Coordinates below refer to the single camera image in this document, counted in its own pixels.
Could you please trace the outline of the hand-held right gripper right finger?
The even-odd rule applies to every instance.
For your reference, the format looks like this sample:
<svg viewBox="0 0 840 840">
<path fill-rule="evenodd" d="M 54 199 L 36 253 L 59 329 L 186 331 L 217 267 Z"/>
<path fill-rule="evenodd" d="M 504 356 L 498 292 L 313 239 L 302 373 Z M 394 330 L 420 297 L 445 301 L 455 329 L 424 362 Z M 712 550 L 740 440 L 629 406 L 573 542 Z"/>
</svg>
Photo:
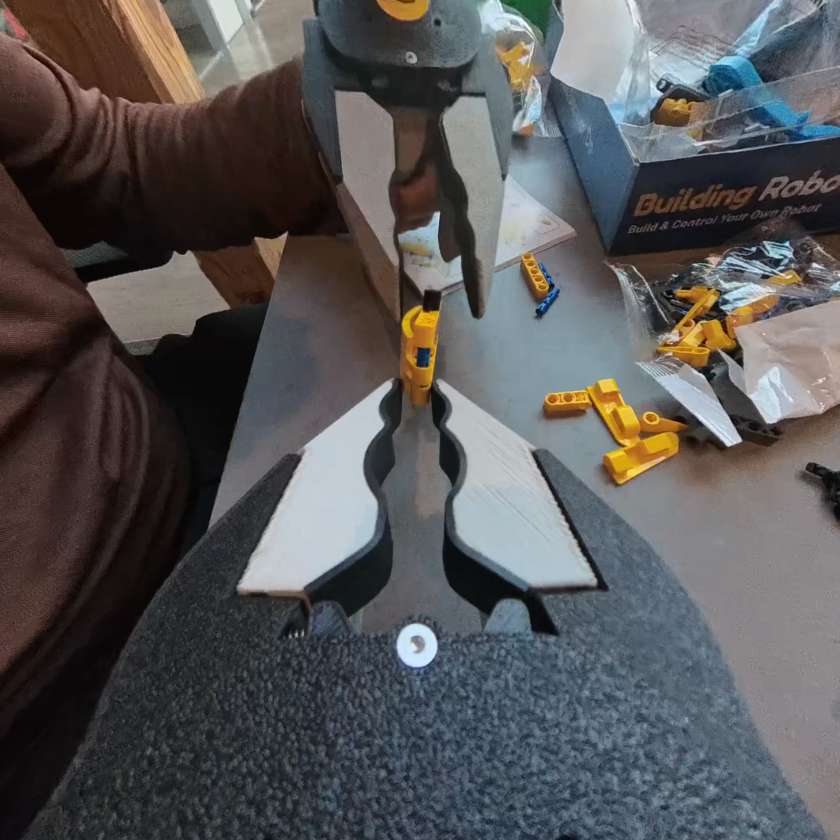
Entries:
<svg viewBox="0 0 840 840">
<path fill-rule="evenodd" d="M 445 381 L 434 383 L 439 464 L 451 488 L 444 572 L 464 598 L 594 590 L 590 558 L 526 439 Z"/>
</svg>

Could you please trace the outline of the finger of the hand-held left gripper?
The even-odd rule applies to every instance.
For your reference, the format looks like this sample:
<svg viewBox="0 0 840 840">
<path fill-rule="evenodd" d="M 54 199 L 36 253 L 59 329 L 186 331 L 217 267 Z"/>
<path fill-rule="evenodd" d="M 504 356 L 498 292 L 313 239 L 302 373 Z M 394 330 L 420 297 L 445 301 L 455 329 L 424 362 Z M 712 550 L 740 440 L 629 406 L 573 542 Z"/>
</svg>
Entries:
<svg viewBox="0 0 840 840">
<path fill-rule="evenodd" d="M 469 310 L 487 311 L 509 164 L 509 98 L 462 96 L 439 120 L 442 259 L 459 259 Z"/>
<path fill-rule="evenodd" d="M 391 182 L 396 168 L 392 115 L 362 91 L 336 91 L 342 179 L 339 206 L 365 275 L 386 314 L 402 318 L 401 258 Z"/>
</svg>

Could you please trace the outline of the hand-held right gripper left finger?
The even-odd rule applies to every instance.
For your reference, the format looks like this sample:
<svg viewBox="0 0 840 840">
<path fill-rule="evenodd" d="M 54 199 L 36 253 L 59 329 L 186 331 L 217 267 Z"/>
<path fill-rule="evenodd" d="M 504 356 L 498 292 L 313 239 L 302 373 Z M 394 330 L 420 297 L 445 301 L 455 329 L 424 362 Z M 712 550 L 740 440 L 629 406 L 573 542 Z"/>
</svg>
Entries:
<svg viewBox="0 0 840 840">
<path fill-rule="evenodd" d="M 392 572 L 382 489 L 395 465 L 398 381 L 386 381 L 297 453 L 237 583 L 239 595 L 367 605 Z"/>
</svg>

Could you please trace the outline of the yellow curved panel blue pins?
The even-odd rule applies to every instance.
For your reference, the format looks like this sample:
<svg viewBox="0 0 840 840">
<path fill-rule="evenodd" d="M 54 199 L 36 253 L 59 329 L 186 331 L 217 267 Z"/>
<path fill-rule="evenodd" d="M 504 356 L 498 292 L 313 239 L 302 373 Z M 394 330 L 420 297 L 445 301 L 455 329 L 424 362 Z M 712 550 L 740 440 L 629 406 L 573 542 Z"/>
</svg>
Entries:
<svg viewBox="0 0 840 840">
<path fill-rule="evenodd" d="M 416 362 L 416 349 L 413 337 L 413 325 L 423 310 L 421 305 L 410 309 L 402 317 L 401 350 L 400 350 L 400 378 L 403 393 L 414 406 L 425 404 L 425 396 L 421 395 L 413 383 L 413 372 Z"/>
</svg>

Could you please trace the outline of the person's left forearm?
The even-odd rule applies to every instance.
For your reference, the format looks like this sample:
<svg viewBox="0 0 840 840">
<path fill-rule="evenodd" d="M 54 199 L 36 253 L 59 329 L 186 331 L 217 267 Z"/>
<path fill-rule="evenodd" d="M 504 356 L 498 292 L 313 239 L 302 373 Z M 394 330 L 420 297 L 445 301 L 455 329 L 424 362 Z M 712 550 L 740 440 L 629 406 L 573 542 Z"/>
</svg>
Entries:
<svg viewBox="0 0 840 840">
<path fill-rule="evenodd" d="M 215 251 L 345 231 L 303 115 L 294 59 L 210 99 L 140 103 L 83 89 L 2 36 L 2 260 L 105 242 Z"/>
</svg>

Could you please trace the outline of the grey desk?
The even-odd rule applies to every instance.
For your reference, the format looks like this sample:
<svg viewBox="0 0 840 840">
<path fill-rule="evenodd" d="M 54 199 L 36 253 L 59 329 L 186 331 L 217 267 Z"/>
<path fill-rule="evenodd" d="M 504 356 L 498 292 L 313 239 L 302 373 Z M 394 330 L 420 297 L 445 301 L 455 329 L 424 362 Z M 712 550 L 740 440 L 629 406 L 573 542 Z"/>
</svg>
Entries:
<svg viewBox="0 0 840 840">
<path fill-rule="evenodd" d="M 548 449 L 668 562 L 701 607 L 788 781 L 838 837 L 838 523 L 808 462 L 838 468 L 838 413 L 786 427 L 769 448 L 682 444 L 626 486 L 605 475 L 614 442 L 587 412 L 548 419 L 548 392 L 613 378 L 636 409 L 676 415 L 634 362 L 623 300 L 563 141 L 514 150 L 511 174 L 575 230 L 545 251 L 561 300 L 534 318 L 515 266 L 486 316 L 444 300 L 436 372 L 531 444 Z M 396 324 L 345 237 L 289 237 L 211 521 L 283 455 L 394 374 Z"/>
</svg>

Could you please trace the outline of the person's left hand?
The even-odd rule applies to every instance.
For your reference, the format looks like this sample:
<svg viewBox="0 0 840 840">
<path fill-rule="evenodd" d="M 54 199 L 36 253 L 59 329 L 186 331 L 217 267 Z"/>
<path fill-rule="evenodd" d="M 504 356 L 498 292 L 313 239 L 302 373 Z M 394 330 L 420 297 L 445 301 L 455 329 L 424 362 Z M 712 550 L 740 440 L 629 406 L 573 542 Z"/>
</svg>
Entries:
<svg viewBox="0 0 840 840">
<path fill-rule="evenodd" d="M 425 108 L 391 105 L 395 168 L 389 185 L 394 213 L 394 244 L 399 237 L 429 225 L 440 210 L 438 156 L 442 150 L 440 114 Z"/>
</svg>

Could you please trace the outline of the plastic bag of wheel parts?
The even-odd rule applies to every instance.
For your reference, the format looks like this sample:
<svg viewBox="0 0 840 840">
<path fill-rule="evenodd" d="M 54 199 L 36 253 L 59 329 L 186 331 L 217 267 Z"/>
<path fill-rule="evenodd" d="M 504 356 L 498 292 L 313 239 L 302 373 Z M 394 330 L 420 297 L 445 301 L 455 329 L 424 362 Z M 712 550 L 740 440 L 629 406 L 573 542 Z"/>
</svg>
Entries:
<svg viewBox="0 0 840 840">
<path fill-rule="evenodd" d="M 521 137 L 549 137 L 550 63 L 541 30 L 509 2 L 479 2 L 478 10 L 482 29 L 493 38 L 507 74 L 513 132 Z"/>
</svg>

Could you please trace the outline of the short yellow beam blue pin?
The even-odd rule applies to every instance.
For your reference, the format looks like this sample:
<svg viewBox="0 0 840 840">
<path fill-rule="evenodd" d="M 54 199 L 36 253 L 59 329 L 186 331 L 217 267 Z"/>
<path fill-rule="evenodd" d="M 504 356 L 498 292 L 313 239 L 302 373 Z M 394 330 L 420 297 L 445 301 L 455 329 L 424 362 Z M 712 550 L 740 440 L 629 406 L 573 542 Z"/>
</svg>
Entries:
<svg viewBox="0 0 840 840">
<path fill-rule="evenodd" d="M 534 316 L 542 319 L 557 301 L 560 287 L 533 253 L 527 252 L 520 257 L 520 272 L 535 304 Z"/>
</svg>

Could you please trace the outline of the blue kit box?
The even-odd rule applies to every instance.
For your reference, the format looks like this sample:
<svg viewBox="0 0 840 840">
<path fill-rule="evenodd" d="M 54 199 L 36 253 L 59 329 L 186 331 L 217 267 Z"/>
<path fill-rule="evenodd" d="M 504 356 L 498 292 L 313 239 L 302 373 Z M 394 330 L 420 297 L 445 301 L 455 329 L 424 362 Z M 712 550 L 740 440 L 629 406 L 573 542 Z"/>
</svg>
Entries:
<svg viewBox="0 0 840 840">
<path fill-rule="evenodd" d="M 641 162 L 603 100 L 558 80 L 549 99 L 609 256 L 724 245 L 774 223 L 838 232 L 838 139 Z"/>
</svg>

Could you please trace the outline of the clear bags inside box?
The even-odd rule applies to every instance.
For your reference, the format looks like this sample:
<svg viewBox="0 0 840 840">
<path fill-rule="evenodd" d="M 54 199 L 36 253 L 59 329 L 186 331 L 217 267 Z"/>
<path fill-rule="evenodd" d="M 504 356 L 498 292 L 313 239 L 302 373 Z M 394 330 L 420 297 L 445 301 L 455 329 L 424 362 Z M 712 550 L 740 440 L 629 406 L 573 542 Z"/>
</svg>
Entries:
<svg viewBox="0 0 840 840">
<path fill-rule="evenodd" d="M 724 56 L 758 55 L 785 77 L 838 64 L 839 5 L 829 1 L 554 2 L 563 34 L 552 76 L 604 101 L 641 162 L 739 151 L 698 145 L 649 113 L 664 76 L 695 86 Z"/>
</svg>

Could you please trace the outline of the wooden table leg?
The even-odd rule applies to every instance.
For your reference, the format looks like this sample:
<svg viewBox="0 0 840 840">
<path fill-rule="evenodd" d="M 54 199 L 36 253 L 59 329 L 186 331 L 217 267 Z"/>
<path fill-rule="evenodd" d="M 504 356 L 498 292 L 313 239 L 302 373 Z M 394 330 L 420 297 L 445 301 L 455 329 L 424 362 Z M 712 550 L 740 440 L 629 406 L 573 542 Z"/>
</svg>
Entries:
<svg viewBox="0 0 840 840">
<path fill-rule="evenodd" d="M 157 1 L 4 3 L 35 44 L 79 83 L 136 102 L 192 103 L 205 90 Z M 196 251 L 205 277 L 232 308 L 267 302 L 287 238 Z"/>
</svg>

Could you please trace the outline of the blue plastic part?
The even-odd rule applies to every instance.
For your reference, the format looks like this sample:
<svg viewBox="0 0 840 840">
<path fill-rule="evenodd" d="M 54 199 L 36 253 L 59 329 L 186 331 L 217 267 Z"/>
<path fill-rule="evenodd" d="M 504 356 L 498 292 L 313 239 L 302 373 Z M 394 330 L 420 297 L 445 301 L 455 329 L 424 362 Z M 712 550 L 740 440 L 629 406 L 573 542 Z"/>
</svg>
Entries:
<svg viewBox="0 0 840 840">
<path fill-rule="evenodd" d="M 664 76 L 650 122 L 711 148 L 838 138 L 838 64 L 789 76 L 758 55 L 724 56 L 695 86 Z"/>
</svg>

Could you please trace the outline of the loose black connector parts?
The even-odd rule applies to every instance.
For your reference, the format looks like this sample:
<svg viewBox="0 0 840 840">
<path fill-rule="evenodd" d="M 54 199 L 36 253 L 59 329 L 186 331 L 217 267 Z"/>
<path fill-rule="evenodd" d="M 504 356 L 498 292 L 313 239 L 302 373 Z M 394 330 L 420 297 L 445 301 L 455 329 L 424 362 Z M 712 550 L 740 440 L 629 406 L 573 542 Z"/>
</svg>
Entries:
<svg viewBox="0 0 840 840">
<path fill-rule="evenodd" d="M 835 519 L 839 522 L 839 470 L 829 469 L 816 462 L 805 465 L 805 473 L 819 479 L 826 493 L 826 501 L 830 505 Z"/>
</svg>

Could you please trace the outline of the plastic bag of yellow parts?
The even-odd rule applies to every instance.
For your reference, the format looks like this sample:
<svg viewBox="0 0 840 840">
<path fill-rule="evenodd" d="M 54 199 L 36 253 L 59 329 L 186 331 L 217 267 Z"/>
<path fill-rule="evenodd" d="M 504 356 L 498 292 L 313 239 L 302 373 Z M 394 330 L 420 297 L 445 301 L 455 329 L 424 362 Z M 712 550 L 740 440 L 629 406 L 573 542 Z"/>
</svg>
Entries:
<svg viewBox="0 0 840 840">
<path fill-rule="evenodd" d="M 637 364 L 702 442 L 771 446 L 839 403 L 839 265 L 802 228 L 764 225 L 652 275 L 608 264 Z"/>
</svg>

